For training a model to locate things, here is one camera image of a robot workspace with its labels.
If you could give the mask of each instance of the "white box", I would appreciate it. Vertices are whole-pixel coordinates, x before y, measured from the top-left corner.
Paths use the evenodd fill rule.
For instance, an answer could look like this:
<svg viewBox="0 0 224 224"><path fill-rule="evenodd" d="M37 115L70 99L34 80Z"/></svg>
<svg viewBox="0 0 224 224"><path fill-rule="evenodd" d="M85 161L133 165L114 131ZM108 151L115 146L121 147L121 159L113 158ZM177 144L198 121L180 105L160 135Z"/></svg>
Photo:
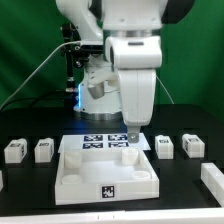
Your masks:
<svg viewBox="0 0 224 224"><path fill-rule="evenodd" d="M224 207L224 175L213 163L202 163L201 180Z"/></svg>
<svg viewBox="0 0 224 224"><path fill-rule="evenodd" d="M27 141L23 138L12 140L4 153L5 163L21 163L27 153Z"/></svg>
<svg viewBox="0 0 224 224"><path fill-rule="evenodd" d="M156 197L159 179L142 149L74 149L60 154L57 205Z"/></svg>
<svg viewBox="0 0 224 224"><path fill-rule="evenodd" d="M159 159L173 159L173 143L169 136L156 136L155 149Z"/></svg>
<svg viewBox="0 0 224 224"><path fill-rule="evenodd" d="M48 163L54 154L54 140L40 139L34 149L36 163Z"/></svg>
<svg viewBox="0 0 224 224"><path fill-rule="evenodd" d="M182 137L182 147L190 158L203 158L205 143L197 135L185 134Z"/></svg>

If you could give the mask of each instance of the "black tabletop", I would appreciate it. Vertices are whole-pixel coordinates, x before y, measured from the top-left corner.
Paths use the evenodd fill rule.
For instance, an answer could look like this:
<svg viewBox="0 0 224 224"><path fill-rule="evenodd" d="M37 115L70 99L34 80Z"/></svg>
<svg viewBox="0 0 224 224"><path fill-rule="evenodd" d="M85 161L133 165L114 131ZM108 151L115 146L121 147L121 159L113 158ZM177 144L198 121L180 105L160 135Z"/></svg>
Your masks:
<svg viewBox="0 0 224 224"><path fill-rule="evenodd" d="M224 124L192 105L155 106L150 125L142 128L152 149L145 154L160 179L159 198L56 206L56 152L62 136L121 132L126 132L122 120L81 120L63 108L12 109L0 113L0 170L4 181L0 216L219 207L200 180L200 173L203 162L224 168ZM182 149L182 135L186 133L198 135L206 144L203 159L190 159ZM173 160L158 159L154 147L157 135L170 136ZM56 152L50 163L36 164L34 148L39 139L47 137L55 140ZM4 148L18 138L27 140L28 153L21 164L5 164Z"/></svg>

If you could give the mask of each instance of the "green wall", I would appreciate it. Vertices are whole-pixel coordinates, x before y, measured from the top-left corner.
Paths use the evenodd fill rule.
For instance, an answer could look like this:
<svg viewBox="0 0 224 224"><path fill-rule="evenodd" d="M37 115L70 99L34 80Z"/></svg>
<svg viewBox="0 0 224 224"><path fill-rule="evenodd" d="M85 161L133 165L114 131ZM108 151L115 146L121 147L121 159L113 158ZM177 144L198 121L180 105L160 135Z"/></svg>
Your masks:
<svg viewBox="0 0 224 224"><path fill-rule="evenodd" d="M0 0L0 103L62 43L65 22L55 0ZM158 75L175 103L199 105L224 121L224 1L196 0L188 16L164 26L161 35ZM58 54L17 98L64 88L65 81ZM170 103L159 85L155 103Z"/></svg>

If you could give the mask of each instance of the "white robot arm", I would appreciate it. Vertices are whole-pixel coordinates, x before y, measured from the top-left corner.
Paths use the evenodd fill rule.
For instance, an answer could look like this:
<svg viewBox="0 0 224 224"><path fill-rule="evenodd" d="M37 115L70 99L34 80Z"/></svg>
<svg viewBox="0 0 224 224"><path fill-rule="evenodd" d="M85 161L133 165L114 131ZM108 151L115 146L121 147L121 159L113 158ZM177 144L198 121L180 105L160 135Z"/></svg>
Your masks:
<svg viewBox="0 0 224 224"><path fill-rule="evenodd" d="M107 113L105 107L109 108L113 104L111 101L116 101L117 109L111 108L111 113L122 110L129 142L138 142L141 126L148 125L151 120L156 85L155 68L162 63L160 36L155 33L161 29L162 20L167 19L164 15L168 14L170 7L173 8L174 1L56 0L61 13L78 30L82 43L102 44L109 62L99 57L97 60L91 59L86 65L86 83L82 86L87 84L89 93L86 93L87 89L81 92L88 95L87 105L90 105L91 100L97 102L97 109L91 104L89 113ZM187 2L189 10L193 1L182 0L182 3ZM102 29L97 25L93 13L103 22ZM167 21L175 23L175 18L177 16L174 16L174 21L173 18ZM112 90L108 91L111 89L111 86L108 87L111 80L113 84L118 80L118 85L113 85Z"/></svg>

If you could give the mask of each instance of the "small white cube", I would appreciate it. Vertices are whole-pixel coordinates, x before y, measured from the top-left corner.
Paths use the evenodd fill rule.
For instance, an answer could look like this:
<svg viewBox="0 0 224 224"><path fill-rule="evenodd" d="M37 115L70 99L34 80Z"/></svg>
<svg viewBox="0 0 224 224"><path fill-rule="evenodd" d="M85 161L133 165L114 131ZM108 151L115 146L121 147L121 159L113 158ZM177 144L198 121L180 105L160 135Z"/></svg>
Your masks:
<svg viewBox="0 0 224 224"><path fill-rule="evenodd" d="M34 153L36 163L49 163L54 154L54 140L51 138L40 139Z"/></svg>
<svg viewBox="0 0 224 224"><path fill-rule="evenodd" d="M21 163L27 153L27 141L12 140L4 150L6 163Z"/></svg>
<svg viewBox="0 0 224 224"><path fill-rule="evenodd" d="M2 171L0 171L0 191L3 188L3 179L2 179Z"/></svg>
<svg viewBox="0 0 224 224"><path fill-rule="evenodd" d="M169 136L156 136L155 148L159 159L173 159L173 143Z"/></svg>
<svg viewBox="0 0 224 224"><path fill-rule="evenodd" d="M182 137L182 148L190 158L203 158L205 143L197 135L185 134Z"/></svg>

